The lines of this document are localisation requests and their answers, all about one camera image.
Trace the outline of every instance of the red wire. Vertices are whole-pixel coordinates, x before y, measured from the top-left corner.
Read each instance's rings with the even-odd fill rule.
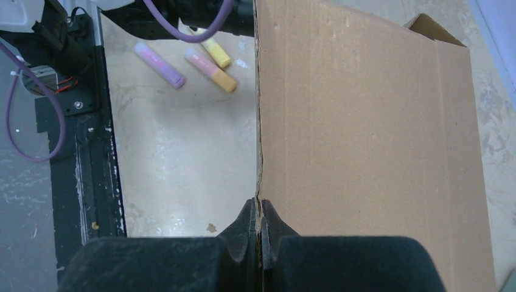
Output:
[[[70,78],[68,78],[66,80],[63,80],[63,81],[57,83],[57,85],[63,84],[64,82],[68,82],[68,81],[72,80],[72,78],[74,78],[74,77],[72,76],[72,77],[70,77]]]
[[[65,87],[63,87],[63,88],[60,88],[60,89],[56,90],[56,91],[55,91],[55,93],[63,92],[63,91],[65,91],[65,90],[67,90],[67,89],[70,89],[72,86],[75,86],[75,85],[77,85],[78,83],[79,83],[79,81],[78,81],[78,80],[76,80],[76,81],[75,81],[75,83],[74,83],[73,85],[66,85],[66,86],[65,86]]]

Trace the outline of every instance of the cardboard edge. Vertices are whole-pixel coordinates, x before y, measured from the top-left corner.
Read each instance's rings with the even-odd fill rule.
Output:
[[[357,15],[359,17],[370,19],[371,21],[377,22],[378,25],[381,25],[381,26],[388,26],[392,29],[406,31],[406,29],[404,29],[400,24],[395,23],[394,21],[382,18],[382,17],[380,17],[378,15],[374,15],[372,13],[368,13],[368,12],[364,12],[364,11],[352,8],[346,4],[337,4],[337,3],[332,2],[331,0],[314,0],[314,2],[318,3],[319,5],[330,6],[334,10],[339,10],[343,13],[347,13],[350,15]]]
[[[456,230],[458,229],[462,229],[462,226],[460,226],[460,223],[457,223],[459,220],[457,218],[454,218],[454,215],[458,213],[458,209],[459,208],[464,208],[463,204],[456,204],[454,203],[453,201],[456,201],[457,200],[457,196],[456,194],[459,193],[459,192],[454,192],[454,189],[462,189],[463,186],[459,186],[457,187],[457,183],[455,180],[452,180],[451,177],[453,175],[456,175],[458,173],[457,169],[452,169],[452,167],[450,167],[451,165],[453,166],[454,163],[452,162],[453,158],[457,158],[460,156],[457,155],[457,151],[455,153],[450,153],[452,152],[451,149],[452,147],[455,149],[457,147],[454,147],[454,145],[452,144],[453,141],[450,141],[453,139],[453,137],[455,137],[456,135],[455,134],[450,134],[450,130],[449,129],[449,126],[447,127],[446,124],[447,124],[447,120],[449,120],[449,117],[454,117],[454,119],[456,119],[456,116],[455,114],[451,114],[450,115],[450,106],[449,106],[449,103],[447,103],[447,100],[450,101],[450,100],[453,100],[453,98],[451,99],[450,97],[453,97],[452,95],[449,94],[450,90],[449,90],[449,85],[448,85],[448,89],[445,88],[445,81],[446,80],[449,80],[449,79],[446,79],[445,77],[442,76],[442,73],[443,73],[443,68],[442,68],[442,64],[447,64],[447,62],[445,60],[443,60],[443,53],[450,53],[450,52],[455,52],[454,54],[456,54],[457,52],[460,52],[460,54],[464,54],[467,56],[467,59],[468,61],[465,61],[463,62],[462,65],[464,65],[465,67],[462,69],[463,72],[466,71],[464,74],[465,76],[468,76],[468,80],[467,80],[467,86],[465,86],[465,88],[470,88],[471,89],[471,93],[469,94],[470,98],[473,99],[473,108],[470,108],[470,112],[471,113],[474,113],[475,115],[475,123],[472,123],[471,126],[473,128],[471,128],[471,130],[473,130],[473,134],[476,134],[476,139],[474,139],[474,141],[476,141],[476,143],[478,144],[477,147],[478,147],[478,153],[477,155],[475,155],[474,157],[471,155],[471,156],[468,156],[467,158],[464,158],[462,157],[462,164],[464,163],[464,161],[472,161],[472,159],[477,159],[477,163],[479,164],[480,168],[478,168],[478,170],[480,171],[481,173],[481,178],[479,178],[479,180],[477,181],[481,181],[483,187],[480,187],[480,188],[477,188],[477,190],[481,190],[482,193],[483,193],[483,197],[484,197],[484,201],[482,202],[482,209],[483,209],[483,212],[485,213],[485,221],[483,222],[485,225],[483,227],[487,228],[487,230],[489,230],[490,228],[490,225],[489,225],[489,213],[488,213],[488,206],[487,206],[487,195],[486,195],[486,187],[485,187],[485,178],[484,178],[484,172],[483,172],[483,168],[482,168],[482,159],[481,159],[481,155],[480,155],[480,142],[479,142],[479,131],[478,131],[478,113],[476,112],[476,105],[475,105],[475,102],[474,102],[474,99],[475,99],[475,90],[474,90],[474,86],[473,86],[473,78],[471,77],[472,76],[472,67],[471,67],[471,56],[470,56],[470,50],[467,48],[467,47],[463,47],[463,46],[457,46],[455,44],[452,44],[452,43],[448,43],[446,41],[440,41],[440,40],[435,40],[434,41],[435,44],[436,44],[436,47],[437,47],[437,50],[438,50],[438,68],[439,68],[439,87],[440,87],[440,93],[441,93],[441,98],[440,98],[440,103],[441,103],[441,128],[442,128],[442,131],[443,133],[445,133],[444,135],[444,145],[447,149],[447,151],[445,152],[445,163],[446,163],[446,181],[447,181],[447,188],[448,188],[448,216],[449,216],[449,226],[448,226],[448,234],[449,234],[449,237],[450,237],[450,245],[449,245],[449,248],[450,248],[450,262],[451,262],[451,266],[453,267],[453,269],[451,270],[451,277],[452,277],[452,283],[453,283],[453,286],[452,287],[449,287],[450,288],[450,291],[472,291],[472,287],[469,287],[469,289],[464,289],[464,285],[467,285],[468,282],[466,280],[466,278],[464,277],[464,274],[460,273],[462,269],[458,268],[457,266],[460,265],[462,263],[462,260],[459,258],[458,259],[458,255],[457,253],[461,251],[460,248],[457,248],[457,242],[458,242],[458,239],[457,238],[461,238],[461,237],[457,237],[456,236]],[[456,108],[455,109],[455,112],[464,112],[464,107],[460,107],[460,108]],[[464,172],[464,174],[466,174],[466,170],[461,170],[460,173]],[[475,214],[475,215],[470,215],[470,218],[472,217],[475,217],[475,218],[480,218],[478,216],[478,213]],[[489,242],[489,249],[491,250],[492,249],[492,241],[491,241],[491,237],[490,237],[490,234],[489,234],[489,231],[488,231],[488,242]],[[488,253],[487,256],[489,257],[490,256],[490,259],[487,260],[487,261],[483,261],[483,267],[486,267],[487,266],[487,269],[489,269],[490,271],[493,272],[493,274],[491,274],[490,276],[492,276],[492,278],[490,279],[490,282],[488,283],[486,280],[482,281],[481,284],[482,285],[485,285],[485,287],[482,287],[482,289],[480,289],[479,291],[495,291],[495,277],[494,277],[494,270],[495,270],[495,267],[493,265],[494,261],[493,261],[493,257],[492,257],[492,254],[491,253]]]
[[[262,200],[260,199],[260,189],[263,174],[263,153],[262,153],[262,127],[260,114],[260,35],[258,29],[258,17],[256,14],[256,0],[253,0],[254,16],[254,64],[255,64],[255,102],[256,102],[256,189],[254,192],[254,202],[256,203],[256,220],[254,232],[256,234],[257,247],[260,247],[262,230]]]
[[[403,27],[433,41],[438,40],[448,44],[466,47],[442,25],[440,25],[437,21],[425,13],[418,14],[416,17],[408,21]]]

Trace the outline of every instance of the cardboard box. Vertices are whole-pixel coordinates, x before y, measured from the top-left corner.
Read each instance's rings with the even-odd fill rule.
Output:
[[[255,8],[258,197],[301,235],[415,238],[448,291],[494,291],[468,48],[427,15]]]

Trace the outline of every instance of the black metal frame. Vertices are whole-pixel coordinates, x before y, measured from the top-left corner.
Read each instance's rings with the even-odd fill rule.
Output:
[[[78,15],[69,31],[91,21],[86,14]],[[95,45],[89,27],[87,33],[71,35],[93,62],[76,88],[56,95],[66,116],[64,146],[50,161],[58,281],[72,257],[91,239],[127,236],[105,54],[102,46]],[[81,108],[74,106],[77,101]],[[35,108],[37,131],[47,132],[53,149],[59,139],[57,115],[45,97],[36,99]]]

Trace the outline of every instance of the yellow chalk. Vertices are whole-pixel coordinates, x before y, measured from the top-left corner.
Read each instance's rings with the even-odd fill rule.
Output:
[[[226,92],[231,92],[236,89],[237,82],[226,72],[219,69],[215,74],[212,75],[211,79],[222,87]]]
[[[197,29],[196,32],[191,29],[190,31],[194,35],[200,35],[204,33],[206,29]],[[231,64],[231,58],[226,54],[224,49],[222,49],[222,47],[213,38],[209,38],[201,44],[219,67],[225,68]]]

